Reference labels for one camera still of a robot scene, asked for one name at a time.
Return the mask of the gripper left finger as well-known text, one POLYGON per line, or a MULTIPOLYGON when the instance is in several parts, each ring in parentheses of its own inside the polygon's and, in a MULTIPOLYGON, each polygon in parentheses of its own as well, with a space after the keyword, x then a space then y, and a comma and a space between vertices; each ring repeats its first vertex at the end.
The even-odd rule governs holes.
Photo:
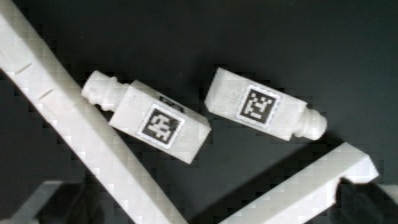
POLYGON ((94 180, 45 181, 11 216, 11 224, 105 224, 94 180))

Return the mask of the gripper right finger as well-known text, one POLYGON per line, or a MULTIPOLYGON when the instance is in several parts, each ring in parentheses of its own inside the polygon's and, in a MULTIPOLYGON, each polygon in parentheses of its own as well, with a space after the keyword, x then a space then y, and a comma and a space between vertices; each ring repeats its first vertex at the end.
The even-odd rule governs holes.
POLYGON ((398 224, 398 185, 343 179, 331 209, 332 224, 398 224))

